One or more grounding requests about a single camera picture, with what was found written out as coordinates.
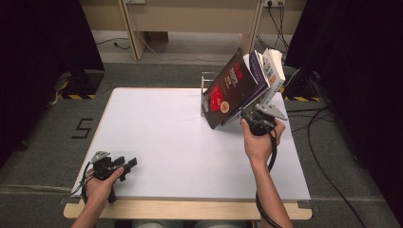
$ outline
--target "white table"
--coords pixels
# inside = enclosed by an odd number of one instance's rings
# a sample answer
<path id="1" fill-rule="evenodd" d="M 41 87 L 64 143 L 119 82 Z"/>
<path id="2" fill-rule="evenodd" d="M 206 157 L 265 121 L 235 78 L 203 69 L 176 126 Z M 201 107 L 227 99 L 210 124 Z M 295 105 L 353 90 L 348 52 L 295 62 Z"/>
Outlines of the white table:
<path id="1" fill-rule="evenodd" d="M 273 103 L 286 113 L 280 94 Z M 284 123 L 272 175 L 290 217 L 308 219 L 312 211 L 297 207 L 298 201 L 310 196 L 291 127 Z M 201 116 L 200 89 L 116 88 L 73 189 L 87 162 L 100 150 L 110 152 L 112 159 L 125 156 L 127 161 L 134 157 L 138 161 L 125 181 L 115 183 L 118 200 L 108 205 L 103 218 L 259 219 L 240 120 L 212 130 Z M 82 203 L 68 203 L 65 216 L 76 218 L 82 207 Z M 120 207 L 135 213 L 123 215 L 118 213 Z M 228 208 L 239 210 L 228 214 Z"/>

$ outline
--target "hand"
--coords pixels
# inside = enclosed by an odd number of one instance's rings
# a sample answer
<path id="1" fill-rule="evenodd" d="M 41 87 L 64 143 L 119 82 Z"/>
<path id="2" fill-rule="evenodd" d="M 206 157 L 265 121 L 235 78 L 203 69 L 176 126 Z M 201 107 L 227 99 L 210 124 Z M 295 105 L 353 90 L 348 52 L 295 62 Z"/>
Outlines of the hand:
<path id="1" fill-rule="evenodd" d="M 88 177 L 86 179 L 86 190 L 88 194 L 88 201 L 86 204 L 104 210 L 106 208 L 107 198 L 109 197 L 110 189 L 112 188 L 113 183 L 123 173 L 124 169 L 120 167 L 106 180 L 98 180 L 93 177 Z"/>
<path id="2" fill-rule="evenodd" d="M 273 145 L 270 136 L 265 134 L 263 136 L 255 136 L 249 128 L 249 124 L 244 119 L 240 120 L 243 130 L 244 146 L 246 155 L 251 164 L 254 165 L 267 165 L 267 161 L 273 151 Z M 276 126 L 271 134 L 277 138 L 277 145 L 279 145 L 281 134 L 285 129 L 284 123 L 276 119 Z"/>

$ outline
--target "red book cover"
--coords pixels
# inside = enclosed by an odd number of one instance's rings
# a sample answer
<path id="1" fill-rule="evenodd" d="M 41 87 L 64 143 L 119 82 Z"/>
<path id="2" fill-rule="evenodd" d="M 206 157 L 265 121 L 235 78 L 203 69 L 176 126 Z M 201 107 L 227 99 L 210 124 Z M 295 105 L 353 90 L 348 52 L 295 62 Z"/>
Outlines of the red book cover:
<path id="1" fill-rule="evenodd" d="M 254 90 L 257 85 L 245 62 L 240 48 L 222 69 L 210 87 L 203 93 L 201 109 L 212 129 L 226 120 L 229 114 Z"/>

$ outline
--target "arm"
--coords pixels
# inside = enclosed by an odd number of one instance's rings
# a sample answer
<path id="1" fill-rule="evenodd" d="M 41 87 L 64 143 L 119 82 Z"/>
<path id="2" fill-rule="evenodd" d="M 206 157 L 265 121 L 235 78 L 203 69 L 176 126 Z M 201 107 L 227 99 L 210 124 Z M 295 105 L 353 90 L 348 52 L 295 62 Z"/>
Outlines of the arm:
<path id="1" fill-rule="evenodd" d="M 124 172 L 121 167 L 117 169 L 107 180 L 92 178 L 86 183 L 88 201 L 80 216 L 74 221 L 71 228 L 92 228 L 97 223 L 98 217 L 106 208 L 107 197 L 113 183 Z"/>
<path id="2" fill-rule="evenodd" d="M 267 134 L 254 136 L 249 129 L 247 121 L 244 119 L 240 121 L 240 124 L 243 129 L 245 152 L 251 163 L 260 203 L 264 211 L 270 219 L 281 227 L 293 227 L 293 223 L 288 217 L 287 211 L 285 210 L 284 204 L 279 197 L 276 186 L 267 168 L 267 161 L 270 158 L 273 148 L 270 137 Z M 277 144 L 279 144 L 279 139 L 285 129 L 285 125 L 278 120 L 276 120 L 276 124 Z M 261 224 L 263 228 L 271 227 L 264 219 L 261 220 Z"/>

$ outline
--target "wall outlet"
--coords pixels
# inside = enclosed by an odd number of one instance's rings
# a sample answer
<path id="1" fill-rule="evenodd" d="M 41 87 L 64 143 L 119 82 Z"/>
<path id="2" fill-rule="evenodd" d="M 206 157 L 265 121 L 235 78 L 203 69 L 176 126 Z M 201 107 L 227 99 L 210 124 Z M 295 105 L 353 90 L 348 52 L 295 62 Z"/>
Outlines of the wall outlet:
<path id="1" fill-rule="evenodd" d="M 134 4 L 145 5 L 145 0 L 134 0 Z"/>
<path id="2" fill-rule="evenodd" d="M 282 3 L 282 5 L 285 5 L 285 0 L 270 0 L 272 1 L 272 8 L 279 8 L 279 3 Z M 268 7 L 268 2 L 269 0 L 263 0 L 263 6 Z"/>

